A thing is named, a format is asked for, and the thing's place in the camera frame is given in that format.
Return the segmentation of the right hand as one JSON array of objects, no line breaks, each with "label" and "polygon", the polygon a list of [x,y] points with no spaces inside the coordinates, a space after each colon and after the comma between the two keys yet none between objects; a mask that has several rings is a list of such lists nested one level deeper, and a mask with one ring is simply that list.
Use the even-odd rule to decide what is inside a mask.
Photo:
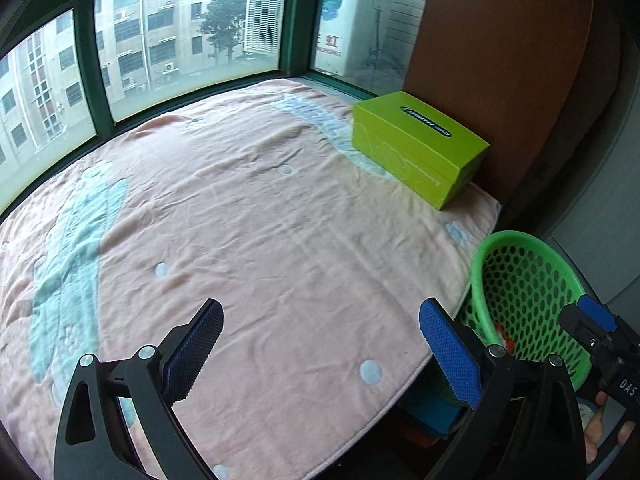
[{"label": "right hand", "polygon": [[[589,419],[584,430],[587,464],[591,464],[598,455],[598,442],[603,434],[602,416],[606,402],[608,402],[608,395],[603,391],[599,391],[596,396],[596,403],[599,409],[597,413]],[[620,431],[617,434],[617,443],[620,446],[626,444],[635,426],[636,423],[632,420],[627,420],[623,423],[623,426],[620,427]]]}]

